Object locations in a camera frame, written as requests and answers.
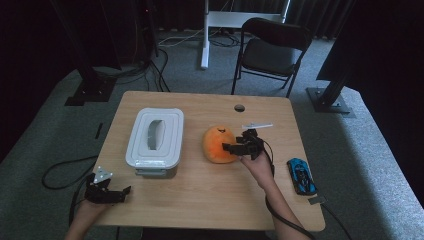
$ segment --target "container lid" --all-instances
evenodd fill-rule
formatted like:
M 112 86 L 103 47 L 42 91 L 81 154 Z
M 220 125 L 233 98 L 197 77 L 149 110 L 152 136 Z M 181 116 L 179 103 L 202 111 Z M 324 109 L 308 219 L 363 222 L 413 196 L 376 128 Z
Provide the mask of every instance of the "container lid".
M 170 169 L 180 159 L 184 114 L 177 108 L 144 108 L 131 132 L 126 161 L 136 169 Z

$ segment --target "gray floor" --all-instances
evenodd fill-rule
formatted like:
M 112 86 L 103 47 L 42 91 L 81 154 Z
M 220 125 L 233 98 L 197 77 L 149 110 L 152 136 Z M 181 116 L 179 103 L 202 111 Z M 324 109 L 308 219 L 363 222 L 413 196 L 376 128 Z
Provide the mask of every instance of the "gray floor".
M 328 82 L 315 79 L 331 46 L 332 42 L 314 40 L 290 96 L 315 182 L 353 239 L 424 239 L 423 208 L 360 94 L 348 88 L 341 94 L 355 118 L 317 113 L 313 109 L 305 89 L 327 86 Z M 162 49 L 169 56 L 164 78 L 171 91 L 230 93 L 237 48 L 211 46 L 207 70 L 199 69 L 200 42 L 185 41 Z M 159 68 L 164 61 L 163 52 L 154 59 Z M 119 79 L 109 102 L 86 103 L 82 107 L 64 106 L 81 81 L 77 71 L 56 86 L 0 165 L 0 239 L 63 238 L 76 185 L 59 191 L 47 190 L 41 185 L 43 173 L 54 163 L 98 154 L 122 94 L 127 90 L 156 91 L 154 79 L 151 70 L 145 77 Z M 236 94 L 285 96 L 279 83 L 255 79 L 246 75 L 237 84 Z M 96 139 L 100 123 L 105 127 Z M 47 181 L 55 186 L 66 184 L 91 162 L 58 169 Z M 315 236 L 347 239 L 325 210 L 324 216 L 326 229 Z M 87 239 L 114 239 L 115 230 L 96 226 Z M 140 227 L 123 228 L 120 239 L 139 239 L 140 233 Z

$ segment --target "white plastic container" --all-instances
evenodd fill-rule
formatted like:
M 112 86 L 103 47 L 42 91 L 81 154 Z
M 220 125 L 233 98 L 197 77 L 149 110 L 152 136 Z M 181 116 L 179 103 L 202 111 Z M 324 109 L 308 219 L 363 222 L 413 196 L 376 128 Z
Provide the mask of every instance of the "white plastic container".
M 184 114 L 177 108 L 144 108 L 138 114 L 126 153 L 137 175 L 172 178 L 180 161 Z

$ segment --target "wooden table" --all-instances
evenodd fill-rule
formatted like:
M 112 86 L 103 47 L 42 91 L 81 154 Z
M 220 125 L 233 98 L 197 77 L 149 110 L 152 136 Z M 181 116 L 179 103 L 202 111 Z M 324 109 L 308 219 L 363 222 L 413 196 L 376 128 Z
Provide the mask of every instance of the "wooden table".
M 242 104 L 246 110 L 236 112 Z M 177 174 L 172 179 L 135 175 L 125 154 L 137 113 L 146 107 L 179 108 L 184 113 L 183 147 Z M 274 152 L 275 179 L 304 227 L 325 227 L 319 204 L 294 192 L 286 162 L 306 160 L 291 103 L 286 98 L 187 93 L 126 92 L 96 163 L 113 172 L 109 190 L 132 186 L 125 203 L 108 210 L 100 225 L 206 229 L 271 230 L 272 218 L 265 195 L 247 168 L 209 162 L 202 152 L 202 137 L 213 125 L 226 125 L 241 136 L 244 124 L 273 123 L 258 129 Z

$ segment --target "black chair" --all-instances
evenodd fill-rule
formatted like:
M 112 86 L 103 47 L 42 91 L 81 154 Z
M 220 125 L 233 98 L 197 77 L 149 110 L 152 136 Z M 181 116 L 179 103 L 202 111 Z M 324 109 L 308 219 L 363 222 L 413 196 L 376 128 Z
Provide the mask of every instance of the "black chair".
M 255 38 L 244 47 L 246 33 Z M 247 20 L 241 29 L 241 43 L 231 95 L 241 72 L 290 81 L 286 97 L 290 96 L 300 63 L 312 42 L 311 32 L 301 26 L 284 24 L 263 18 Z

